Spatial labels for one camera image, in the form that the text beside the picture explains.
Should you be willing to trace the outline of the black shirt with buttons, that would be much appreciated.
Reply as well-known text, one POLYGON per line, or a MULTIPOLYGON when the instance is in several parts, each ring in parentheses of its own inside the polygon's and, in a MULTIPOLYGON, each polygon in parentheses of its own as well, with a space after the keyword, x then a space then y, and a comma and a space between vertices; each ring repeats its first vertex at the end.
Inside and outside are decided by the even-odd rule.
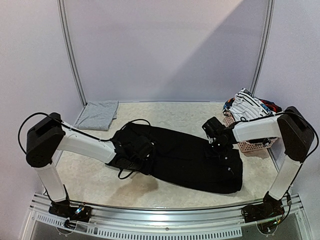
POLYGON ((211 150, 203 138, 146 124, 127 123, 112 138, 121 142, 146 136, 154 143, 151 176, 185 188, 215 194, 231 194, 243 185, 243 162, 237 149, 226 155, 211 150))

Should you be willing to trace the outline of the grey tank top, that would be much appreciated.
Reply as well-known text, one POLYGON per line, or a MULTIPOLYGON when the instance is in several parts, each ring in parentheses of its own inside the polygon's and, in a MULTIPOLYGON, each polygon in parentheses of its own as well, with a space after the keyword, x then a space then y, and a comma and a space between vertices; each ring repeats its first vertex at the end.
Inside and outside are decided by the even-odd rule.
POLYGON ((79 130, 108 131, 117 118, 118 107, 117 100, 89 101, 75 127, 79 130))

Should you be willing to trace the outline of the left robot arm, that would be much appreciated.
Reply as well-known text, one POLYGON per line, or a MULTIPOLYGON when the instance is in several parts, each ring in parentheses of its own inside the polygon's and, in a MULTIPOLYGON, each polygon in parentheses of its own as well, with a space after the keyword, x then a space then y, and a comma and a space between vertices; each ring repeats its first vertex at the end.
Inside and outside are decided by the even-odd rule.
POLYGON ((147 136, 132 141, 100 139, 64 122, 59 113, 42 113, 44 117, 27 132, 25 157, 36 170, 55 209, 63 216, 74 213, 68 192, 53 162, 56 152, 71 152, 98 160, 108 167, 137 172, 155 154, 155 145, 147 136))

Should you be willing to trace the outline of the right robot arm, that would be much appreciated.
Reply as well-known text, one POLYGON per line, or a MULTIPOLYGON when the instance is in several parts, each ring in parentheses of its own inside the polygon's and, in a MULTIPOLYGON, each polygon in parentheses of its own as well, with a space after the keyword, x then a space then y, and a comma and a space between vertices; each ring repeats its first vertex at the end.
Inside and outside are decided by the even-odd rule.
POLYGON ((278 203, 295 181, 305 160, 317 149, 319 136, 313 126, 294 106, 284 111, 251 120, 236 121, 225 126, 216 117, 207 120, 202 129, 212 148, 222 153, 232 145, 261 140, 263 145, 268 140, 280 140, 284 146, 284 162, 266 193, 270 199, 259 206, 262 218, 269 218, 278 210, 278 203))

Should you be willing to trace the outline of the pink perforated laundry basket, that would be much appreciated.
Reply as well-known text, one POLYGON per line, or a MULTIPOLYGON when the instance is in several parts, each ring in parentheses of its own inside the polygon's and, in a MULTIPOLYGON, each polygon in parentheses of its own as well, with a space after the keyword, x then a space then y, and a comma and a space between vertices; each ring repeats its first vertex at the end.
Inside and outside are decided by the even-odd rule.
MULTIPOLYGON (((229 127, 231 124, 236 122, 232 114, 227 114, 224 116, 224 122, 226 126, 229 127)), ((238 142, 237 145, 242 153, 258 151, 270 148, 276 141, 277 137, 251 139, 247 141, 238 142)))

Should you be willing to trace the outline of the white striped garment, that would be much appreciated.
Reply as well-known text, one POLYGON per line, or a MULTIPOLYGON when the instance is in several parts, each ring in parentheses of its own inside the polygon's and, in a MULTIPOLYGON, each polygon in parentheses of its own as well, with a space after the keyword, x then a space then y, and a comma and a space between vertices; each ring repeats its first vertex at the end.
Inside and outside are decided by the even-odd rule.
POLYGON ((229 111, 236 122, 273 115, 273 112, 246 88, 234 95, 234 101, 229 111))

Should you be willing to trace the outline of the colourful patterned garment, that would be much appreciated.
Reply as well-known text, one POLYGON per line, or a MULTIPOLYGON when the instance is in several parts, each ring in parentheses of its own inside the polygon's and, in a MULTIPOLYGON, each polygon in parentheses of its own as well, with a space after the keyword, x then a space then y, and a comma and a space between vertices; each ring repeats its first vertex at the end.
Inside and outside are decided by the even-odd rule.
MULTIPOLYGON (((270 111, 274 112, 274 113, 278 113, 282 111, 282 108, 278 105, 276 105, 274 102, 269 101, 269 100, 265 100, 265 99, 258 99, 266 108, 268 108, 270 111)), ((222 112, 228 112, 231 110, 231 107, 233 106, 233 104, 235 103, 236 99, 235 97, 230 98, 229 100, 227 100, 224 103, 224 106, 222 108, 222 112)))

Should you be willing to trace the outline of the aluminium front rail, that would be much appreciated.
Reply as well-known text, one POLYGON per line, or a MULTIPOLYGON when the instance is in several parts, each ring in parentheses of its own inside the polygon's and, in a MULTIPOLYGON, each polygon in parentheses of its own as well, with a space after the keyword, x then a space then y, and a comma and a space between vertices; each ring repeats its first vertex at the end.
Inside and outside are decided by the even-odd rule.
POLYGON ((47 196, 36 193, 29 206, 24 240, 310 240, 312 234, 298 195, 275 229, 246 222, 242 205, 197 209, 134 209, 93 205, 89 222, 64 227, 49 213, 47 196))

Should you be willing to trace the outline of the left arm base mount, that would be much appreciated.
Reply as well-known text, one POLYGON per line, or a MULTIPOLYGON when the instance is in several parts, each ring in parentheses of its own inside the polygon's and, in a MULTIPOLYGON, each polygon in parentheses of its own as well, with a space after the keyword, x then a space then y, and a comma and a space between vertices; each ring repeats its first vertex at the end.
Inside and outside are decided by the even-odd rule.
POLYGON ((51 215, 69 219, 70 221, 80 221, 88 223, 93 208, 83 203, 72 206, 69 200, 61 202, 51 202, 48 212, 51 215))

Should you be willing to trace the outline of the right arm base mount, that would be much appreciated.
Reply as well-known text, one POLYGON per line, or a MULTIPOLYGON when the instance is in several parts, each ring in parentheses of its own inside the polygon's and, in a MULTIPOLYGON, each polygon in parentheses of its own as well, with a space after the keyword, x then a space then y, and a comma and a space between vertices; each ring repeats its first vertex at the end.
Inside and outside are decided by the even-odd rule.
POLYGON ((291 205, 288 210, 285 211, 284 205, 279 202, 263 202, 260 204, 249 204, 241 209, 241 215, 244 218, 245 223, 267 222, 270 221, 272 226, 277 226, 282 223, 289 215, 291 211, 291 205))

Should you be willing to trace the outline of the right aluminium corner post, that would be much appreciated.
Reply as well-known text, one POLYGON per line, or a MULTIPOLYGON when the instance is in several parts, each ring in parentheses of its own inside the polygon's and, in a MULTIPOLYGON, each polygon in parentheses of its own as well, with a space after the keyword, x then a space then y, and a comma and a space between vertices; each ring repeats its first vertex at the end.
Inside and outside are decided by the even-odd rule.
POLYGON ((274 6, 275 6, 275 0, 267 1, 267 8, 266 8, 265 19, 264 19, 264 24, 262 29, 262 36, 261 36, 261 41, 260 41, 260 46, 258 51, 257 64, 255 66, 253 79, 249 88, 250 92, 253 94, 255 94, 256 92, 259 77, 263 68, 263 62, 264 62, 266 51, 267 51, 267 46, 268 46, 268 41, 269 41, 271 26, 273 21, 274 6))

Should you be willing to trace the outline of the aluminium corner post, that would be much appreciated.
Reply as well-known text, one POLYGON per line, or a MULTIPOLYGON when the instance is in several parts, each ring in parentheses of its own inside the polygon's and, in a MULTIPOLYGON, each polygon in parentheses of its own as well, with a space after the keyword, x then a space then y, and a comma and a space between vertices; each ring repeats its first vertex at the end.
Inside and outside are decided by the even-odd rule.
POLYGON ((275 0, 267 1, 267 8, 266 8, 265 19, 264 19, 264 24, 262 29, 262 36, 261 36, 261 41, 260 41, 260 46, 258 51, 257 64, 255 66, 253 79, 249 88, 250 92, 253 94, 255 94, 256 92, 259 77, 263 68, 263 62, 264 62, 266 51, 267 51, 267 46, 268 46, 268 41, 269 41, 271 26, 273 21, 274 6, 275 6, 275 0))
POLYGON ((57 0, 57 8, 59 13, 59 19, 61 24, 62 36, 64 40, 64 45, 66 48, 66 54, 69 61, 70 70, 72 73, 73 81, 77 94, 79 96, 80 103, 83 107, 87 105, 87 99, 85 96, 85 91, 81 82, 80 74, 78 71, 78 66, 74 54, 73 44, 71 40, 71 34, 68 25, 67 8, 65 0, 57 0))

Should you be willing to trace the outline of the left aluminium corner post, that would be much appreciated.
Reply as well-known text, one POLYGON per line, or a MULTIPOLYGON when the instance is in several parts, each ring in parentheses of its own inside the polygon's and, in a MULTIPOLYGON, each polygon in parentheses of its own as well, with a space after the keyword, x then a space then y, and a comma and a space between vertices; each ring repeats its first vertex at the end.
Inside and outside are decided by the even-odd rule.
POLYGON ((74 54, 73 44, 71 40, 71 34, 68 25, 67 8, 65 0, 57 0, 57 8, 59 13, 59 19, 61 24, 62 36, 64 40, 64 45, 66 48, 66 54, 69 61, 70 70, 72 73, 73 81, 77 94, 79 96, 80 103, 83 107, 87 105, 87 99, 85 96, 85 91, 81 82, 80 74, 78 71, 78 66, 74 54))

